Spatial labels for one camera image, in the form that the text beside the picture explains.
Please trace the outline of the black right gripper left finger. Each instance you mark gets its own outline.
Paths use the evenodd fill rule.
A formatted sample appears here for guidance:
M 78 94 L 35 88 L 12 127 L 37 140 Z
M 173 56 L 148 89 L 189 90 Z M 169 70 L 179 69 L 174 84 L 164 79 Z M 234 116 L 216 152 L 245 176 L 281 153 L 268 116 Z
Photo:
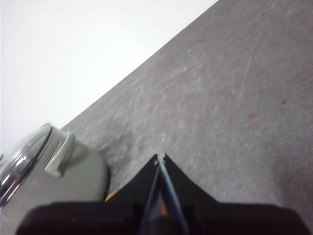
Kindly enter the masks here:
M 18 235 L 136 234 L 157 172 L 157 155 L 107 201 L 58 202 L 30 210 Z

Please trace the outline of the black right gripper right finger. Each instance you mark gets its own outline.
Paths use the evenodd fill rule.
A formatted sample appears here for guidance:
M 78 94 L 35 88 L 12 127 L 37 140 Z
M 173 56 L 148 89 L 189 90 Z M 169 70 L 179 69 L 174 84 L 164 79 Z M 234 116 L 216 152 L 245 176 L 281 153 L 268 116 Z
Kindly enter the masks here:
M 294 210 L 271 204 L 221 202 L 196 185 L 167 155 L 163 163 L 192 235 L 305 235 Z

